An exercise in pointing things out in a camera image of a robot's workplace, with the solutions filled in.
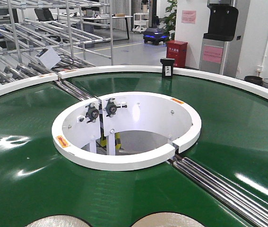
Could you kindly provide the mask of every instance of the gray floor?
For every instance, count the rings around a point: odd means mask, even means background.
[[[108,30],[101,29],[95,30],[95,34],[105,33],[109,35]],[[114,40],[127,38],[125,31],[113,32]],[[110,43],[95,44],[94,48],[89,48],[95,52],[99,52],[106,55],[111,55]],[[83,54],[79,53],[79,50],[75,50],[78,57],[82,57]],[[113,64],[114,65],[156,65],[160,66],[160,59],[166,55],[166,46],[161,42],[159,45],[153,45],[152,43],[144,44],[143,34],[130,32],[129,40],[119,40],[113,42]],[[111,60],[104,57],[99,57],[95,54],[88,53],[86,60],[93,63],[96,66],[111,65]]]

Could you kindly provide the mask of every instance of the sticker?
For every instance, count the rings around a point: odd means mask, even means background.
[[[75,72],[77,70],[65,70],[64,72]]]
[[[165,75],[166,76],[171,76],[172,75],[172,67],[171,66],[166,66],[165,67]]]
[[[202,60],[221,64],[223,47],[204,46]]]
[[[63,136],[57,136],[56,139],[58,140],[62,148],[69,147],[69,143],[63,138]]]
[[[195,10],[182,10],[182,23],[185,24],[196,24],[196,15]]]
[[[185,103],[185,102],[183,102],[183,101],[181,101],[179,99],[176,99],[176,98],[171,98],[171,100],[173,100],[173,101],[175,101],[175,102],[177,102],[179,104],[184,104]]]

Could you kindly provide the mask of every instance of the green conveyor belt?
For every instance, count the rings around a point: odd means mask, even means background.
[[[148,91],[187,102],[200,114],[202,132],[185,155],[268,202],[268,101],[214,82],[180,76],[162,80],[155,73],[69,81],[98,96]],[[0,227],[23,227],[58,214],[94,227],[128,227],[160,211],[185,214],[206,227],[250,226],[167,163],[108,172],[68,161],[52,143],[51,126],[76,102],[50,83],[0,97]],[[241,175],[267,191],[244,183]]]

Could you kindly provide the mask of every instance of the black trash can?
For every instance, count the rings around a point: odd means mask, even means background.
[[[257,76],[246,76],[244,77],[244,80],[252,84],[259,85],[259,86],[262,86],[263,84],[263,78],[257,77]]]

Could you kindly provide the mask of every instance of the white cabinet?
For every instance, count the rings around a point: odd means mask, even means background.
[[[134,14],[133,32],[144,32],[148,28],[148,13]]]

